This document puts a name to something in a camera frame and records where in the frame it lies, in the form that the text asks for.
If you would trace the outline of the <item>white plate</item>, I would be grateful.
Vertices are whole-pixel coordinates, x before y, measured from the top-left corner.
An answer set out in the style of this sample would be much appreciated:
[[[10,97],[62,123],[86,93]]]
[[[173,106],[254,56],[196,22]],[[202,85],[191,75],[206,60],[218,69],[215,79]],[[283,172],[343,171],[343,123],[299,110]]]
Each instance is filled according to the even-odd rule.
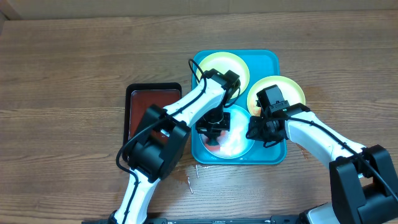
[[[205,151],[209,152],[217,159],[237,159],[245,155],[254,144],[254,140],[246,138],[248,123],[251,116],[244,108],[237,105],[226,108],[224,111],[231,113],[231,122],[228,131],[228,140],[221,146],[220,151],[208,151],[203,144],[202,134],[199,134],[199,137]]]

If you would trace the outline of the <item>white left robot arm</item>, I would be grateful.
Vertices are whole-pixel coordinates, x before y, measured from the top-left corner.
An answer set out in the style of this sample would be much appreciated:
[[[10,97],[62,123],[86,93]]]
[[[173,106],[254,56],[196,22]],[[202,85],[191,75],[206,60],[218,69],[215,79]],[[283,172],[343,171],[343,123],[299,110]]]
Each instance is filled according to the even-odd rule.
[[[229,129],[223,108],[239,89],[239,75],[211,69],[203,72],[197,87],[180,100],[163,108],[148,107],[133,137],[116,156],[116,165],[129,174],[129,183],[121,206],[108,223],[145,222],[155,188],[179,162],[192,126],[207,117],[210,124]]]

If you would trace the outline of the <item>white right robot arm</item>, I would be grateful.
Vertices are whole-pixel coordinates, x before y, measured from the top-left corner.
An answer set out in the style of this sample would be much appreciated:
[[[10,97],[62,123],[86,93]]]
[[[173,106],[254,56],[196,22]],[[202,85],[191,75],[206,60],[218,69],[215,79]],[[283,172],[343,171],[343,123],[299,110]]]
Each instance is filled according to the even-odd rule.
[[[388,150],[353,142],[322,123],[308,107],[268,106],[250,119],[248,139],[271,147],[292,141],[329,170],[331,202],[299,215],[299,223],[385,223],[397,218],[397,172]]]

